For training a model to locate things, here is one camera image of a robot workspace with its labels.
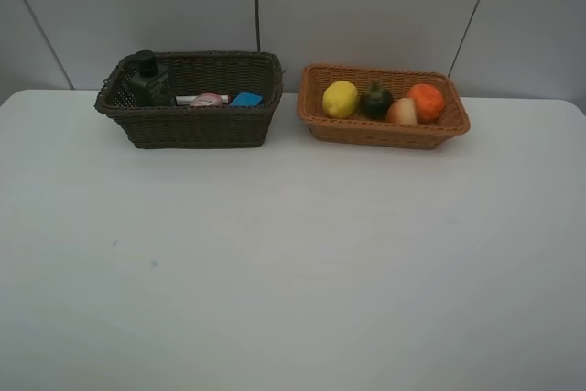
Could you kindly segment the red orange peach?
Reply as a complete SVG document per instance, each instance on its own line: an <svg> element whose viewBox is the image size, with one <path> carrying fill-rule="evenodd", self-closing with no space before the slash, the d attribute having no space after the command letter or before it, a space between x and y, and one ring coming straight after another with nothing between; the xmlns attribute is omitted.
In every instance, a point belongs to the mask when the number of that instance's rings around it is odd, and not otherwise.
<svg viewBox="0 0 586 391"><path fill-rule="evenodd" d="M395 100L387 111L386 121L398 125L417 125L418 116L414 101L411 98Z"/></svg>

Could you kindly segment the orange wicker basket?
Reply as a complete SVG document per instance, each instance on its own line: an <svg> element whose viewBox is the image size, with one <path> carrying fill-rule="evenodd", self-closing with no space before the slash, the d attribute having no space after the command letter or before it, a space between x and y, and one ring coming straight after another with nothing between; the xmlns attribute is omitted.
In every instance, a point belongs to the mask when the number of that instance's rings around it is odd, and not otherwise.
<svg viewBox="0 0 586 391"><path fill-rule="evenodd" d="M437 87L446 107L439 120L424 125L398 125L367 118L355 112L346 119L334 119L322 110L322 95L336 81L349 81L359 91L372 81L385 86L395 98L402 98L417 83ZM314 63L301 75L297 104L298 116L314 137L321 141L368 146L435 149L444 142L466 134L471 123L461 98L443 74L428 71L367 69Z"/></svg>

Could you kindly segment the yellow lemon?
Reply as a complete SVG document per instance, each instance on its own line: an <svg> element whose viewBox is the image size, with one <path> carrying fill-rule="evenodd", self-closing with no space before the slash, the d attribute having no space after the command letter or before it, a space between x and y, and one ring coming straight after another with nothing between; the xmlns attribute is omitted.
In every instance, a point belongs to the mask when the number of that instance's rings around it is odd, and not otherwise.
<svg viewBox="0 0 586 391"><path fill-rule="evenodd" d="M358 89L349 81L334 82L322 95L322 110L330 118L346 119L350 117L356 110L358 103Z"/></svg>

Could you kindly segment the white marker pink caps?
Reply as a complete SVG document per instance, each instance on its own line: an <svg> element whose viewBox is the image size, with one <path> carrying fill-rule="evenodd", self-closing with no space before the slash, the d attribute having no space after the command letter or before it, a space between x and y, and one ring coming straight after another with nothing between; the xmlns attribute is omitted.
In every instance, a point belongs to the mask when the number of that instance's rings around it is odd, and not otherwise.
<svg viewBox="0 0 586 391"><path fill-rule="evenodd" d="M190 106L190 102L196 97L194 96L177 96L176 103L177 105L188 105ZM231 101L231 97L229 95L222 95L224 99L224 104L228 104Z"/></svg>

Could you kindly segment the dark brown wicker basket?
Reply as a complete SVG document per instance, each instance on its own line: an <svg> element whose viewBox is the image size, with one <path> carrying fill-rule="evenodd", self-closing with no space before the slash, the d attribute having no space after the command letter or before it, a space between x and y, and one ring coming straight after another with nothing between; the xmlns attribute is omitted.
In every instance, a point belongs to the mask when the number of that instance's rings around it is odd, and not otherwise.
<svg viewBox="0 0 586 391"><path fill-rule="evenodd" d="M262 97L257 106L191 108L145 107L131 89L136 68L130 55L120 60L98 92L95 109L114 120L135 147L143 149L226 149L259 147L266 139L283 92L279 58L269 52L157 52L176 96L206 92Z"/></svg>

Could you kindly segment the orange tangerine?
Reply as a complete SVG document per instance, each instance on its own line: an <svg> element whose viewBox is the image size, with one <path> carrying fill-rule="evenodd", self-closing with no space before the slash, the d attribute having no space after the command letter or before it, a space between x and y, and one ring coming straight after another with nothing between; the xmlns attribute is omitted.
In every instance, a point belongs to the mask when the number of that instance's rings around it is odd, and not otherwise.
<svg viewBox="0 0 586 391"><path fill-rule="evenodd" d="M417 119L421 124L435 123L445 109L443 94L431 84L415 84L408 91L407 98L413 101Z"/></svg>

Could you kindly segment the dark green pump bottle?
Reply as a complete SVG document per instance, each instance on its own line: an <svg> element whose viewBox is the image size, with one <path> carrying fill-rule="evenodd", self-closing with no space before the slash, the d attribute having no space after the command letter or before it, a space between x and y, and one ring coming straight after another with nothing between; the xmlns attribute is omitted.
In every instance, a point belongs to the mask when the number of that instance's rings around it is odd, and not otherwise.
<svg viewBox="0 0 586 391"><path fill-rule="evenodd" d="M130 80L130 88L139 107L177 105L168 69L158 63L154 52L150 50L136 52L132 56L131 64L136 73Z"/></svg>

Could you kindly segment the dark purple mangosteen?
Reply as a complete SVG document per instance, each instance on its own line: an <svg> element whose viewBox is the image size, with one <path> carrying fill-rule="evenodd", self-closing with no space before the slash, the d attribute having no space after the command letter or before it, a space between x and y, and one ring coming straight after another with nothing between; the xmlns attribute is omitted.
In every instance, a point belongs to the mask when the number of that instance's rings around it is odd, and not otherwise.
<svg viewBox="0 0 586 391"><path fill-rule="evenodd" d="M373 81L363 91L359 106L362 114L370 119L385 119L394 102L392 93L382 84Z"/></svg>

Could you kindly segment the pink bottle white cap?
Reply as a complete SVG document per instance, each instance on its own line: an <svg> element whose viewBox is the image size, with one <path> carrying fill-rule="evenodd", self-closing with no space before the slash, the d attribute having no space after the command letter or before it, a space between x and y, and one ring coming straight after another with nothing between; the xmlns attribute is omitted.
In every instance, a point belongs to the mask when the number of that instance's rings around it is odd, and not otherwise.
<svg viewBox="0 0 586 391"><path fill-rule="evenodd" d="M197 95L191 102L190 107L210 107L210 106L223 106L224 99L221 95L216 93L202 93Z"/></svg>

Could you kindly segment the black felt whiteboard eraser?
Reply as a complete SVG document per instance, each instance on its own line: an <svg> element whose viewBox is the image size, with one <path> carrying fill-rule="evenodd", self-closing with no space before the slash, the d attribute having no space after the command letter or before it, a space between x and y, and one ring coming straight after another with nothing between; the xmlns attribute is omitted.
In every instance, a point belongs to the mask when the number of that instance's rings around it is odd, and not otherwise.
<svg viewBox="0 0 586 391"><path fill-rule="evenodd" d="M255 107L263 102L263 97L256 93L240 92L233 97L229 105L233 107Z"/></svg>

